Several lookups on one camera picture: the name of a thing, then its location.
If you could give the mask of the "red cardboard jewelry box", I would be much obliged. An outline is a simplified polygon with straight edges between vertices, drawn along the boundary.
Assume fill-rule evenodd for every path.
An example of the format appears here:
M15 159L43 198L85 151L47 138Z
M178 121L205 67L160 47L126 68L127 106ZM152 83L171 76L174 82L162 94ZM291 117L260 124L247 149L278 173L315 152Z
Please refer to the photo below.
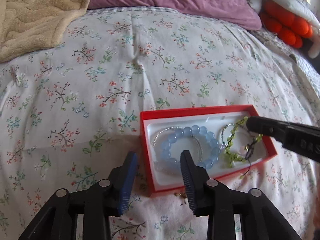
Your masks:
M158 197L182 192L184 183L180 155L188 150L196 165L204 167L209 178L222 180L251 172L277 155L269 137L254 146L245 159L245 148L257 135L241 125L232 140L231 153L241 161L229 160L224 144L235 123L256 116L253 105L215 106L144 111L140 114L143 159L149 196Z

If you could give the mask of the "floral white bed quilt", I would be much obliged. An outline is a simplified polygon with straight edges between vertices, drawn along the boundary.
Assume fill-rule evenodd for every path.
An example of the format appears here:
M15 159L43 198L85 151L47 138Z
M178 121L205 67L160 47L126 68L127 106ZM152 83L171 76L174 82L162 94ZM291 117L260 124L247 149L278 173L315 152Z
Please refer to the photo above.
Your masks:
M1 239L59 188L89 188L142 151L140 113L252 105L319 125L319 74L264 30L173 10L93 10L55 48L1 64Z

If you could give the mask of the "orange plush toy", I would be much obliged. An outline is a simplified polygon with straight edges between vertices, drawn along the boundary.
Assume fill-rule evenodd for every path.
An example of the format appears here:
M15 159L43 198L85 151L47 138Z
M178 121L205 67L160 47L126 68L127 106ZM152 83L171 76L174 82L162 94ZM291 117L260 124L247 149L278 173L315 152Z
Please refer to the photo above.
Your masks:
M263 26L277 35L285 44L301 48L302 38L311 38L313 29L304 18L284 9L276 2L267 0L259 14Z

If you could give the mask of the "beige fleece blanket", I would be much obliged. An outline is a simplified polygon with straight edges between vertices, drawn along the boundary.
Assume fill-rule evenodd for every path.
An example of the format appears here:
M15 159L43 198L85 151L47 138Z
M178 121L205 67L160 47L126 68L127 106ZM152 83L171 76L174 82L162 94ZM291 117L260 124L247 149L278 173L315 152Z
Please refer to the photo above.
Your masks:
M53 48L90 0L1 0L1 62Z

